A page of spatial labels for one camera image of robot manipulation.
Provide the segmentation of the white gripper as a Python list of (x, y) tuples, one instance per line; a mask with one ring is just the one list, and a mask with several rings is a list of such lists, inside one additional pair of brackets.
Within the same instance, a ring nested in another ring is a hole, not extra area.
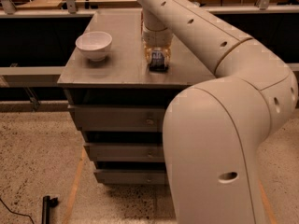
[(142, 39), (144, 44), (144, 55), (147, 65), (152, 65), (152, 49), (163, 48), (164, 66), (168, 67), (171, 60), (171, 46), (173, 33), (169, 29), (153, 31), (143, 26)]

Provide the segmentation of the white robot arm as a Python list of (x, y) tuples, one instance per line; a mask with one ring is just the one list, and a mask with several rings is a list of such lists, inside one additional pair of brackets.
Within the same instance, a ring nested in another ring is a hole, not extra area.
[(164, 160), (178, 224), (266, 224), (256, 150), (291, 116), (291, 68), (188, 0), (137, 0), (213, 74), (166, 109)]

